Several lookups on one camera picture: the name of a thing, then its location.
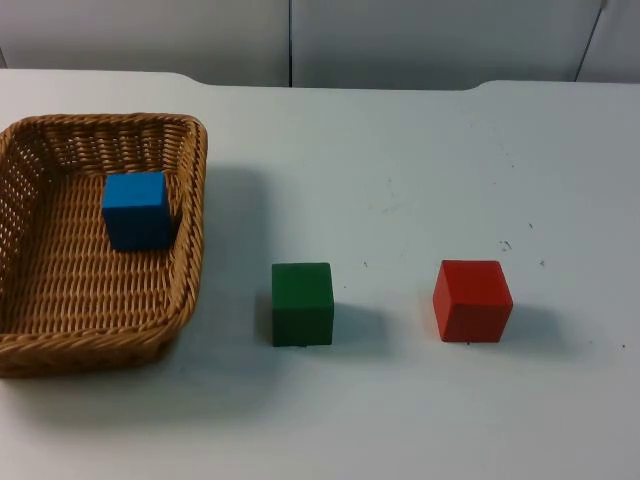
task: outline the wicker basket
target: wicker basket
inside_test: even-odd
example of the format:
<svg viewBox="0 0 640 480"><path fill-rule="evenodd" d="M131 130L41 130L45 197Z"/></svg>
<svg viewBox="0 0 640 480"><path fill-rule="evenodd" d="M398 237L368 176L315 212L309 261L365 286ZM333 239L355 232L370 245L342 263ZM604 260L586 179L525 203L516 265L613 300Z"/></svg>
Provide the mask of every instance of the wicker basket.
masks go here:
<svg viewBox="0 0 640 480"><path fill-rule="evenodd" d="M200 282L207 134L193 117L52 115L0 135L0 376L159 358ZM101 215L110 173L163 171L170 251L116 253Z"/></svg>

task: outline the cube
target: cube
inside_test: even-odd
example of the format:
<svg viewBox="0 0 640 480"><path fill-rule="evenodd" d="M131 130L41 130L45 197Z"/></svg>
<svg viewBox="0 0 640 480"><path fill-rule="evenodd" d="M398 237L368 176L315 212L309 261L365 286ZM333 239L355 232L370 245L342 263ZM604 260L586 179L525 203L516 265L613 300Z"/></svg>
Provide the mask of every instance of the cube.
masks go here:
<svg viewBox="0 0 640 480"><path fill-rule="evenodd" d="M433 307L444 342L499 342L513 307L496 261L444 260Z"/></svg>
<svg viewBox="0 0 640 480"><path fill-rule="evenodd" d="M331 345L333 287L328 263L280 263L271 268L274 347Z"/></svg>
<svg viewBox="0 0 640 480"><path fill-rule="evenodd" d="M172 242L167 184L162 172L109 175L102 215L114 250L166 249Z"/></svg>

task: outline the blue cube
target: blue cube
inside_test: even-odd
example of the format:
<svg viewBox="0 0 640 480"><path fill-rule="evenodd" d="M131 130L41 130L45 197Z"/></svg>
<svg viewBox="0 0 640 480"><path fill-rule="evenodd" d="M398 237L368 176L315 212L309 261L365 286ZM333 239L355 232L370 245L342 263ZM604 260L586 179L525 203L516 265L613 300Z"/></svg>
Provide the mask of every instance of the blue cube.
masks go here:
<svg viewBox="0 0 640 480"><path fill-rule="evenodd" d="M172 225L162 172L109 175L102 215L114 250L167 249Z"/></svg>

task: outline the red cube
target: red cube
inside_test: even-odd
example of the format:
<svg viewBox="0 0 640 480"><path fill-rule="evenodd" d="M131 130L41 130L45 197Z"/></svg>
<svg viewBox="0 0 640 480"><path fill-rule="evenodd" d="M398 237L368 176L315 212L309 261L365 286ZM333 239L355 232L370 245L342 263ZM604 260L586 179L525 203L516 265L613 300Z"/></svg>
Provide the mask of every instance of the red cube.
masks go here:
<svg viewBox="0 0 640 480"><path fill-rule="evenodd" d="M443 260L433 307L443 342L499 342L513 300L499 262Z"/></svg>

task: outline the white table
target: white table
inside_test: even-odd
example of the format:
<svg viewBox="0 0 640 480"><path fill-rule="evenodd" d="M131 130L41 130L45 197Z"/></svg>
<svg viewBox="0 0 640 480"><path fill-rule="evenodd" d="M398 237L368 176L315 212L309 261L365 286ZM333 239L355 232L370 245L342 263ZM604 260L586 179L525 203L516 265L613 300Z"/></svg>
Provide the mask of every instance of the white table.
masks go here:
<svg viewBox="0 0 640 480"><path fill-rule="evenodd" d="M640 475L640 87L5 70L0 91L0 127L181 112L210 141L200 301L174 354L0 382L2 478ZM516 307L500 344L440 342L443 258L502 262ZM256 297L281 261L331 262L333 346L259 340Z"/></svg>

